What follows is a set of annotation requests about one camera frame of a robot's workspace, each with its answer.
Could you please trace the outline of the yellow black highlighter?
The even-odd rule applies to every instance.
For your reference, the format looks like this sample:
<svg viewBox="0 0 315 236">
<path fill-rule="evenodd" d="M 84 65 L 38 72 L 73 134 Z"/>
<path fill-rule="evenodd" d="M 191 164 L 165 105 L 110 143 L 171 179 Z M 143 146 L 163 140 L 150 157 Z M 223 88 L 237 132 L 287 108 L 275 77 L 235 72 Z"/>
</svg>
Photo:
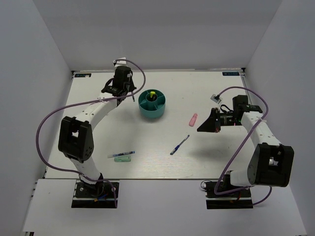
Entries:
<svg viewBox="0 0 315 236">
<path fill-rule="evenodd" d="M 156 95 L 156 92 L 155 91 L 151 91 L 150 92 L 150 98 L 152 98 L 154 95 Z"/>
</svg>

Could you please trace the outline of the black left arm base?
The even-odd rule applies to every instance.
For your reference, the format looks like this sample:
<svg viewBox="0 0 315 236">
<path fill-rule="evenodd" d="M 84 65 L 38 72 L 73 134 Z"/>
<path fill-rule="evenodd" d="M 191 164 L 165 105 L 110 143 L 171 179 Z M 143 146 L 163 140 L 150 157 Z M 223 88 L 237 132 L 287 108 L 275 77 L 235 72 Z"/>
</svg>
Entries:
<svg viewBox="0 0 315 236">
<path fill-rule="evenodd" d="M 91 189 L 84 183 L 76 182 L 72 208 L 116 208 L 118 203 L 119 182 L 112 182 L 113 190 L 108 183 L 102 183 L 98 189 Z"/>
</svg>

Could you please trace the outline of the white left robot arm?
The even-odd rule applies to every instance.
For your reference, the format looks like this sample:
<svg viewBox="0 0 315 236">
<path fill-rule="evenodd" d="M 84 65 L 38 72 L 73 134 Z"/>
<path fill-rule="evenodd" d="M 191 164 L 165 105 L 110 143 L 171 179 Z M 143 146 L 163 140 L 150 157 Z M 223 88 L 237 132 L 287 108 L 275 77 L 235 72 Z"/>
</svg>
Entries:
<svg viewBox="0 0 315 236">
<path fill-rule="evenodd" d="M 103 176 L 92 158 L 93 130 L 124 101 L 125 95 L 136 89 L 132 76 L 130 67 L 117 66 L 113 78 L 101 90 L 100 101 L 90 104 L 74 117 L 64 117 L 61 122 L 58 150 L 74 164 L 80 172 L 80 180 L 87 184 L 87 190 L 93 196 L 101 195 L 104 190 L 104 184 L 99 181 Z"/>
</svg>

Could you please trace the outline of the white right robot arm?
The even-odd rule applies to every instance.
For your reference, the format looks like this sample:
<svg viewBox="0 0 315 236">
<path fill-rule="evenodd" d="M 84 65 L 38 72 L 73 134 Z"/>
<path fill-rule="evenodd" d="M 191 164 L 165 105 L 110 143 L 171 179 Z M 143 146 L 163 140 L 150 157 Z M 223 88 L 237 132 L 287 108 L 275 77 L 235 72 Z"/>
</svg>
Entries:
<svg viewBox="0 0 315 236">
<path fill-rule="evenodd" d="M 246 95 L 232 99 L 232 111 L 220 112 L 212 108 L 209 117 L 198 127 L 198 132 L 218 133 L 223 126 L 243 126 L 255 147 L 252 158 L 244 170 L 230 171 L 222 184 L 223 192 L 234 196 L 240 187 L 267 185 L 286 187 L 289 183 L 294 150 L 283 145 L 263 121 L 263 111 L 251 105 Z"/>
</svg>

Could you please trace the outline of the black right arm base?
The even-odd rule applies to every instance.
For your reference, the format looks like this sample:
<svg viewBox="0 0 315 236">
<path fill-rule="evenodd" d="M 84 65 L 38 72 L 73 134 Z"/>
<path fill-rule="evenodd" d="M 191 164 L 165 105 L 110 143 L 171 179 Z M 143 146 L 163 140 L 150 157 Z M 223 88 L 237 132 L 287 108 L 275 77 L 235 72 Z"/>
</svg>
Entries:
<svg viewBox="0 0 315 236">
<path fill-rule="evenodd" d="M 227 172 L 219 182 L 217 194 L 215 193 L 216 180 L 204 180 L 200 184 L 205 192 L 206 208 L 219 209 L 252 209 L 252 195 L 249 189 L 237 190 L 238 186 L 230 183 L 230 173 Z"/>
</svg>

